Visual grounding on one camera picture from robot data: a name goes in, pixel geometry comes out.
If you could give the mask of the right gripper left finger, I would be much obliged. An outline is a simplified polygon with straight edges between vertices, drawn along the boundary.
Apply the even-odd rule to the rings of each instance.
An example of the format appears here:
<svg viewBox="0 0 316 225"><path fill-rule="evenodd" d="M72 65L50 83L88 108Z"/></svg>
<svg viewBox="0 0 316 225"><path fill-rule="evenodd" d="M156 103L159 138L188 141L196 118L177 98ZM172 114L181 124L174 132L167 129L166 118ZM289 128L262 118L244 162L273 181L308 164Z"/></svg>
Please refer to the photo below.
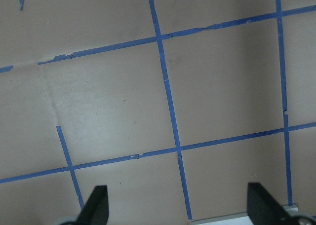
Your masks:
<svg viewBox="0 0 316 225"><path fill-rule="evenodd" d="M96 186L77 217L76 225L106 225L109 219L109 199L106 185Z"/></svg>

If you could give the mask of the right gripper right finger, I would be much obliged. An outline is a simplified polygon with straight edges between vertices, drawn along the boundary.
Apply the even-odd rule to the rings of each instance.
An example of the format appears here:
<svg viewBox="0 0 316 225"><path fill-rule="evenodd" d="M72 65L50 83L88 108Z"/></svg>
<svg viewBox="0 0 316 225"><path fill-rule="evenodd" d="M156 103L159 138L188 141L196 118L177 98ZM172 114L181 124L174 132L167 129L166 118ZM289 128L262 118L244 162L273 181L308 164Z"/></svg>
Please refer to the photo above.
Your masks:
<svg viewBox="0 0 316 225"><path fill-rule="evenodd" d="M254 225L299 225L260 183L247 185L247 215Z"/></svg>

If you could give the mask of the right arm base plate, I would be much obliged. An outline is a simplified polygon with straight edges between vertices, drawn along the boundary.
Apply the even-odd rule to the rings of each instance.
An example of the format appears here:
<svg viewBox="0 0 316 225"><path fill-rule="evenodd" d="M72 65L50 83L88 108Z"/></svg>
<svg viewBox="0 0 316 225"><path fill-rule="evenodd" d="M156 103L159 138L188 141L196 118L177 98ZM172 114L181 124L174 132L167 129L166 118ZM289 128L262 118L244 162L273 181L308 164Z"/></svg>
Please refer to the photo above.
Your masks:
<svg viewBox="0 0 316 225"><path fill-rule="evenodd" d="M204 220L192 221L192 225L252 225L252 221L247 213L232 214L209 218Z"/></svg>

